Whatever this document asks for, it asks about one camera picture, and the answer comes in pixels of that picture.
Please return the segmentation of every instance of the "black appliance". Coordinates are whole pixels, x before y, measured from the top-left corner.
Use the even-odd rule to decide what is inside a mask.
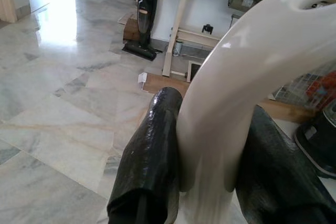
[[[300,126],[296,143],[320,177],[336,178],[336,100],[313,120]]]
[[[123,48],[124,51],[147,60],[155,59],[156,53],[150,46],[150,40],[157,3],[158,0],[138,0],[138,29],[140,40],[126,43]]]

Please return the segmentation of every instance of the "wire rack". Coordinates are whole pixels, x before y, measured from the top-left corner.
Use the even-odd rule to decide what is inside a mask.
[[[336,61],[300,76],[273,95],[276,101],[322,110],[336,99]]]

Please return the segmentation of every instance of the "white curved tube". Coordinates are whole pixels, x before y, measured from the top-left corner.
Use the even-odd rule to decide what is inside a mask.
[[[336,58],[336,4],[306,9],[318,1],[263,0],[191,83],[177,122],[190,223],[225,223],[255,104]]]

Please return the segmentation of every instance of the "white ceramic pipe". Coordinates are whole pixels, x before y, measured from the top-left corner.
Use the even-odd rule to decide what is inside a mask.
[[[191,83],[177,122],[189,223],[225,223],[255,104],[336,59],[336,4],[307,9],[318,1],[263,0]]]

